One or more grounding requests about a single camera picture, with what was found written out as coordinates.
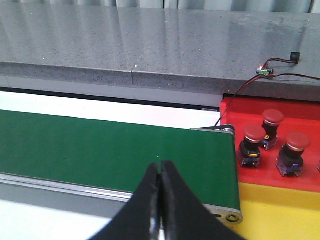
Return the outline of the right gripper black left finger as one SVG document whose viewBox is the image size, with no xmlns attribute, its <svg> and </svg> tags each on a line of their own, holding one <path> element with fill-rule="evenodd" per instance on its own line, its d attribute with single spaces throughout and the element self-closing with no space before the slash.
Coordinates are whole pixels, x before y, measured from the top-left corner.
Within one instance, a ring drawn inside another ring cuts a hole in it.
<svg viewBox="0 0 320 240">
<path fill-rule="evenodd" d="M 160 235 L 159 169 L 151 163 L 138 188 L 92 240 L 157 240 Z"/>
</svg>

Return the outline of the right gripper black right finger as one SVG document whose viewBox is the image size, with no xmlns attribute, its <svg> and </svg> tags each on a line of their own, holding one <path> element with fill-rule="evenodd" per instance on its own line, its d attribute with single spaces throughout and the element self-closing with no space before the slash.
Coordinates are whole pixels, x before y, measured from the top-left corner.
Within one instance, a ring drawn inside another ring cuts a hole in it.
<svg viewBox="0 0 320 240">
<path fill-rule="evenodd" d="M 162 224 L 166 240 L 242 240 L 202 205 L 169 160 L 161 163 Z"/>
</svg>

